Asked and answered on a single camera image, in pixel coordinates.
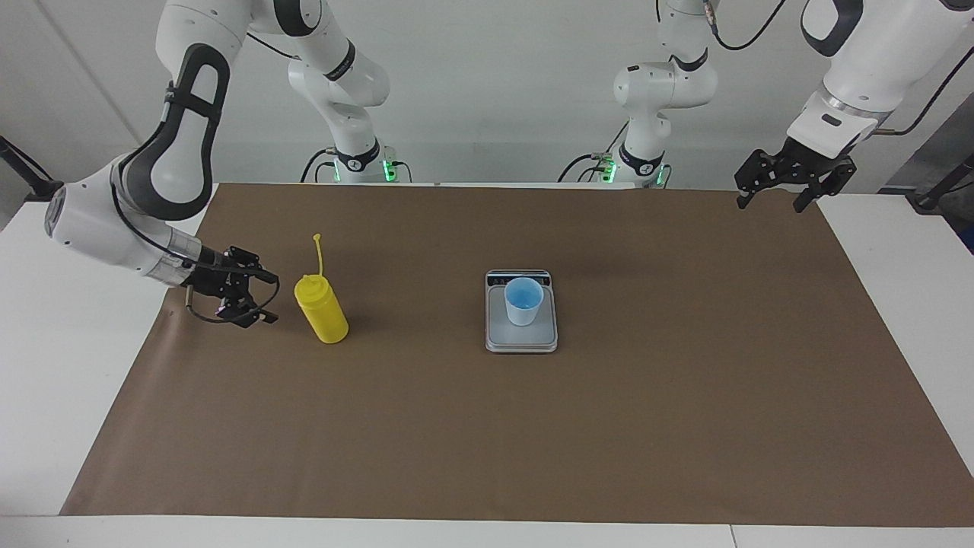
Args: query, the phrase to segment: table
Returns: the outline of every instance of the table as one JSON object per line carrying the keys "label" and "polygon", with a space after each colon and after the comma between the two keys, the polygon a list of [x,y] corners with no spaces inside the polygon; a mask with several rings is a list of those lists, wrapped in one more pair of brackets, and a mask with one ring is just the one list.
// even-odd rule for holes
{"label": "table", "polygon": [[[942,219],[915,215],[900,197],[846,195],[821,208],[974,470],[974,339],[965,322],[974,318],[974,257]],[[165,288],[59,249],[43,214],[28,204],[0,233],[0,516],[10,516],[0,518],[2,546],[974,545],[974,528],[57,517]],[[177,225],[194,231],[199,222]]]}

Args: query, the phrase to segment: scale platform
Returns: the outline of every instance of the scale platform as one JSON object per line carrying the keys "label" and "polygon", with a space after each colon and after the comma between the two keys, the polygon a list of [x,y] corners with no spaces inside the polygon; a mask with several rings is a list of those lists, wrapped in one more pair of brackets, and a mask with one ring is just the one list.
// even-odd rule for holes
{"label": "scale platform", "polygon": [[504,285],[487,288],[487,349],[497,354],[548,354],[558,347],[554,292],[542,286],[544,299],[538,317],[518,327],[507,318]]}

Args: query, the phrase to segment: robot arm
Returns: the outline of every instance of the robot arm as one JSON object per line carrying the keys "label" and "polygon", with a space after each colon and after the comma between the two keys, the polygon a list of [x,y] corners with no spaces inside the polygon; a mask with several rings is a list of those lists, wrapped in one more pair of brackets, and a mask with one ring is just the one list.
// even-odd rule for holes
{"label": "robot arm", "polygon": [[[264,310],[266,302],[255,302],[248,283],[256,278],[279,290],[278,277],[260,265],[256,254],[238,248],[215,252],[165,221],[196,215],[210,198],[210,150],[231,67],[251,27],[295,37],[306,59],[308,89],[326,89],[329,104],[350,109],[377,104],[389,92],[385,73],[356,54],[323,0],[168,0],[156,51],[172,81],[159,127],[132,154],[64,185],[46,218],[48,235],[63,246],[186,287],[191,312],[193,292],[220,297],[220,320],[215,321],[242,327],[277,320]],[[378,142],[363,110],[358,119],[364,123],[355,132],[332,126],[338,128],[340,149],[368,141],[368,136],[369,147]],[[345,138],[352,133],[356,138]],[[353,155],[365,152],[349,147]]]}
{"label": "robot arm", "polygon": [[387,180],[388,151],[375,136],[365,107],[389,96],[389,76],[360,52],[338,26],[324,1],[256,0],[252,28],[295,40],[299,59],[288,66],[288,80],[328,124],[335,140],[337,172],[345,182]]}
{"label": "robot arm", "polygon": [[659,40],[669,61],[629,66],[615,83],[616,101],[629,114],[628,132],[614,153],[618,176],[643,184],[656,180],[670,135],[660,110],[701,106],[717,91],[717,71],[707,62],[711,31],[703,2],[667,0],[661,19]]}
{"label": "robot arm", "polygon": [[903,102],[971,22],[974,0],[808,0],[802,31],[832,66],[777,154],[756,150],[734,178],[741,209],[782,183],[807,185],[803,211],[855,174],[848,154]]}

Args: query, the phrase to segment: yellow squeeze bottle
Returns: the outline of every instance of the yellow squeeze bottle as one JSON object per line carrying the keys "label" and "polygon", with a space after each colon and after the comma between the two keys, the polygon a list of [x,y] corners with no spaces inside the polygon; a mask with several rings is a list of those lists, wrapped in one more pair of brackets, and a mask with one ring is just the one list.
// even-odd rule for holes
{"label": "yellow squeeze bottle", "polygon": [[298,300],[298,305],[318,339],[326,344],[334,344],[341,342],[349,334],[349,322],[345,319],[334,290],[322,276],[324,266],[321,261],[320,234],[315,235],[315,247],[318,249],[318,274],[301,278],[294,286],[294,298]]}

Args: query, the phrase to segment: plastic cup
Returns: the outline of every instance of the plastic cup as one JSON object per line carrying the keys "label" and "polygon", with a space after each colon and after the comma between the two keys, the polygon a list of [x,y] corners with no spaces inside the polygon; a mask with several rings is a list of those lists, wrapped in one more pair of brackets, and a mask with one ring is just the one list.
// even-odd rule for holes
{"label": "plastic cup", "polygon": [[538,317],[543,300],[542,285],[531,278],[514,278],[504,287],[507,318],[515,326],[531,325]]}

